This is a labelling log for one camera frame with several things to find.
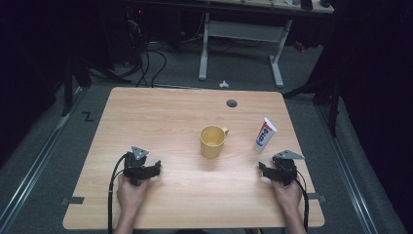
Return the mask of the yellow cup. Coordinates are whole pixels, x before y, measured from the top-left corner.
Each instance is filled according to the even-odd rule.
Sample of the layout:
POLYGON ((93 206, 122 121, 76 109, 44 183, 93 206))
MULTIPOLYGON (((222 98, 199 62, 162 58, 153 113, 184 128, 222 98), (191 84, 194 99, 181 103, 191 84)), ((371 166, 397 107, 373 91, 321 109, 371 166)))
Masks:
POLYGON ((201 154, 208 159, 218 157, 228 133, 227 128, 218 126, 203 128, 200 133, 201 154))

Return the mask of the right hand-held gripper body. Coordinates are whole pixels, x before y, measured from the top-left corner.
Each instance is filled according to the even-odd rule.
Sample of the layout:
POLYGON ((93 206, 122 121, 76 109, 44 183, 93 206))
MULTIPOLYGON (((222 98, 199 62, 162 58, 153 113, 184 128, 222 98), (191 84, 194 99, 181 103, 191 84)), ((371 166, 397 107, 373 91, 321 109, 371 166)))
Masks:
POLYGON ((269 179, 281 182, 283 186, 289 185, 297 178, 296 160, 304 160, 305 157, 291 150, 284 150, 272 157, 274 167, 270 169, 269 179))

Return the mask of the grey tape strip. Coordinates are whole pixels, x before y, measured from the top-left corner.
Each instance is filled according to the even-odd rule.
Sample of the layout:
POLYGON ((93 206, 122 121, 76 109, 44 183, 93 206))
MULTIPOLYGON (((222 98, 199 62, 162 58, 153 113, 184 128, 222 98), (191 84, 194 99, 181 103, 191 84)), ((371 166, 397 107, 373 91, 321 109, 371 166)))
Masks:
POLYGON ((318 193, 308 193, 309 200, 318 200, 321 204, 326 201, 323 195, 319 195, 318 193))
POLYGON ((68 206, 70 204, 82 205, 84 200, 85 200, 84 197, 67 197, 67 198, 63 198, 60 204, 62 206, 68 206))

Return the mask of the white toothpaste tube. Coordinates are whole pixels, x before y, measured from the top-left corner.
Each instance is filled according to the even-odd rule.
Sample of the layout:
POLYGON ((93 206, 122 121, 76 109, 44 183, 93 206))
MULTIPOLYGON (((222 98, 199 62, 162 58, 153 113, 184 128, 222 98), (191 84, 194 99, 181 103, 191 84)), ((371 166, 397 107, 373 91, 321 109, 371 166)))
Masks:
POLYGON ((263 119, 261 129, 255 140, 254 149, 259 152, 263 151, 270 139, 277 131, 278 129, 276 128, 276 126, 267 117, 265 117, 263 119))

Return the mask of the person's right hand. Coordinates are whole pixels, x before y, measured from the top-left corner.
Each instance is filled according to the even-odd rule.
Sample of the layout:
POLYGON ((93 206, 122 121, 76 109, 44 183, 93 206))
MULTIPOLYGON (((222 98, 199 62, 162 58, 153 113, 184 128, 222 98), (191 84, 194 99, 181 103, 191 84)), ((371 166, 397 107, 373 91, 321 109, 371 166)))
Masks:
POLYGON ((281 182, 272 180, 275 189, 276 199, 285 214, 299 212, 299 205, 302 197, 300 186, 296 182, 283 185, 281 182))

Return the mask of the dark computer tower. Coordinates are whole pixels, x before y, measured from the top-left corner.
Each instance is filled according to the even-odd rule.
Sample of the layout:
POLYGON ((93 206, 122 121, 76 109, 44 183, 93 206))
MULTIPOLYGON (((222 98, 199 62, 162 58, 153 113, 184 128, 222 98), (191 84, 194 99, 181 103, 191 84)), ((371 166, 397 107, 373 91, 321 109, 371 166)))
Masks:
POLYGON ((140 65, 140 56, 144 50, 144 33, 142 30, 143 12, 141 8, 125 8, 127 33, 131 40, 131 58, 135 65, 140 65))

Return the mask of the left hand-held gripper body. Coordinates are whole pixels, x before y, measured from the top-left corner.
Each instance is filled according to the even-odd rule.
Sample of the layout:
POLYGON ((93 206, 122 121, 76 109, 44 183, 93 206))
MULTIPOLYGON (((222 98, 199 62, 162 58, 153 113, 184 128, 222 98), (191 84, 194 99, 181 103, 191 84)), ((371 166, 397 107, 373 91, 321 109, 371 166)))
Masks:
POLYGON ((124 161, 124 175, 134 186, 139 186, 143 180, 152 177, 150 170, 145 167, 149 151, 133 146, 124 161))

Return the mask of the metal floor rail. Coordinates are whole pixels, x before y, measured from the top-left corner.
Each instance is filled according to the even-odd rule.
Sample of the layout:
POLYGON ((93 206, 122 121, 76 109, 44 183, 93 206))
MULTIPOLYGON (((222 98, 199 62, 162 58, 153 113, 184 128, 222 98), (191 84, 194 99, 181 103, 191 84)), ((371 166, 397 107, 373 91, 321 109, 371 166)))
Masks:
POLYGON ((73 93, 73 104, 63 109, 63 102, 54 104, 28 135, 6 165, 0 169, 0 234, 13 225, 21 207, 49 162, 52 151, 73 110, 87 93, 78 87, 73 93))
POLYGON ((372 215, 367 207, 365 199, 360 192, 357 181, 346 161, 344 152, 339 144, 338 139, 331 133, 328 125, 328 117, 323 107, 316 106, 315 110, 321 120, 324 131, 327 134, 328 140, 332 145, 334 155, 339 168, 339 173, 345 184, 349 194, 352 206, 354 207, 357 218, 361 224, 364 234, 378 234, 377 226, 372 218, 372 215))

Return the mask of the black metal stand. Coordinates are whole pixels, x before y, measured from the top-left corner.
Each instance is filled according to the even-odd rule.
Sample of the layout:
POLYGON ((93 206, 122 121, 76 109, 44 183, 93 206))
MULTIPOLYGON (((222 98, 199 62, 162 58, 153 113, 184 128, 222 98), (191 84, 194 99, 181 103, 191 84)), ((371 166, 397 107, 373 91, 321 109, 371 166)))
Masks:
POLYGON ((64 67, 64 107, 62 115, 66 116, 73 107, 74 93, 73 80, 76 80, 81 88, 88 88, 92 79, 86 61, 83 58, 69 58, 64 67))
POLYGON ((282 96, 284 98, 293 98, 299 94, 314 94, 313 104, 329 105, 329 112, 327 115, 327 126, 330 133, 337 137, 336 134, 336 120, 339 114, 339 96, 340 96, 340 82, 337 79, 324 78, 318 81, 313 81, 294 89, 282 96))

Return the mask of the person's left hand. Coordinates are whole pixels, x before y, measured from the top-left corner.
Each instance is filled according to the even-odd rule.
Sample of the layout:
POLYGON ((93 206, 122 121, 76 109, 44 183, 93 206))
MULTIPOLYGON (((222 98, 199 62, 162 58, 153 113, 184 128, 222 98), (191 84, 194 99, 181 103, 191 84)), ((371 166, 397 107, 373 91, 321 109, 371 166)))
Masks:
POLYGON ((133 185, 124 175, 118 177, 117 199, 121 207, 121 214, 135 216, 144 201, 149 179, 143 180, 139 185, 133 185))

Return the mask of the desk with white frame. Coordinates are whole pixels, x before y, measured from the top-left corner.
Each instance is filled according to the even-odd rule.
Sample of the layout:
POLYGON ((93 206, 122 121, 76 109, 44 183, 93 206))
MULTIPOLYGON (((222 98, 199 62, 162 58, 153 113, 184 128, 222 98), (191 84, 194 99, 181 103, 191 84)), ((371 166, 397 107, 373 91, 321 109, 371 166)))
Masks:
MULTIPOLYGON (((321 15, 332 15, 334 8, 323 3, 323 0, 206 0, 206 5, 228 4, 229 6, 241 6, 259 10, 277 10, 287 13, 310 13, 321 15)), ((275 53, 269 56, 275 84, 278 88, 283 87, 282 75, 279 67, 279 59, 282 54, 285 41, 292 25, 292 18, 287 18, 281 26, 269 24, 255 24, 246 22, 235 22, 225 19, 211 19, 209 13, 205 13, 203 49, 200 60, 199 79, 207 78, 208 64, 208 40, 210 37, 240 39, 256 42, 275 43, 275 53)))

